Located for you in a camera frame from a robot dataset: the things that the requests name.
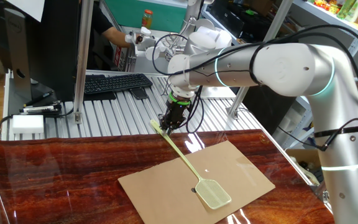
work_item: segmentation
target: black keyboard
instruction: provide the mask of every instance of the black keyboard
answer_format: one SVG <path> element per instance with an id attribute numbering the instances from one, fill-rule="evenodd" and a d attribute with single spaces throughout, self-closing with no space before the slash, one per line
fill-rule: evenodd
<path id="1" fill-rule="evenodd" d="M 85 81 L 85 94 L 124 91 L 131 88 L 150 87 L 152 85 L 153 83 L 144 74 L 95 77 Z"/>

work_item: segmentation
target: fly swatter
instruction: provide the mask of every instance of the fly swatter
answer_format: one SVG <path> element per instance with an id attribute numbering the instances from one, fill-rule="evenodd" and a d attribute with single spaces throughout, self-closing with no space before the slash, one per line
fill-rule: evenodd
<path id="1" fill-rule="evenodd" d="M 193 171 L 194 175 L 198 178 L 198 183 L 196 185 L 196 193 L 204 200 L 209 208 L 218 209 L 224 205 L 227 205 L 231 202 L 230 195 L 215 181 L 202 178 L 194 169 L 194 167 L 187 160 L 185 155 L 181 153 L 179 148 L 173 143 L 169 136 L 160 128 L 160 125 L 155 120 L 150 121 L 152 127 L 159 133 L 167 142 L 172 146 L 172 148 L 179 154 L 183 162 Z"/>

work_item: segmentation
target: white box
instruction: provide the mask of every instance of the white box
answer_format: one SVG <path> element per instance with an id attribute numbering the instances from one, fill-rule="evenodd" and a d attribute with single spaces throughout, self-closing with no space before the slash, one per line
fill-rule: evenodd
<path id="1" fill-rule="evenodd" d="M 44 133 L 43 115 L 14 115 L 12 121 L 14 134 Z"/>

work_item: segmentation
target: cardboard sheet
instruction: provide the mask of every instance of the cardboard sheet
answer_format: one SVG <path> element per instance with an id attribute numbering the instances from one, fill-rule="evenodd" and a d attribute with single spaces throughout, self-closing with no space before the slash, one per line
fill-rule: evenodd
<path id="1" fill-rule="evenodd" d="M 192 192 L 197 177 L 177 158 L 118 179 L 145 224 L 216 223 L 275 188 L 229 141 L 186 157 L 200 176 L 216 180 L 232 202 L 217 210 L 204 206 Z"/>

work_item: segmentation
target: glossy wood surface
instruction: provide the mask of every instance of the glossy wood surface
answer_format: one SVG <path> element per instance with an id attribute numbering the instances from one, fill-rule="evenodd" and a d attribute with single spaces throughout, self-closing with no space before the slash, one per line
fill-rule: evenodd
<path id="1" fill-rule="evenodd" d="M 229 140 L 276 186 L 218 223 L 334 223 L 261 131 L 198 135 L 205 146 Z M 185 154 L 200 145 L 187 134 L 172 139 Z M 5 223 L 143 223 L 117 179 L 177 157 L 159 135 L 0 141 L 1 215 Z"/>

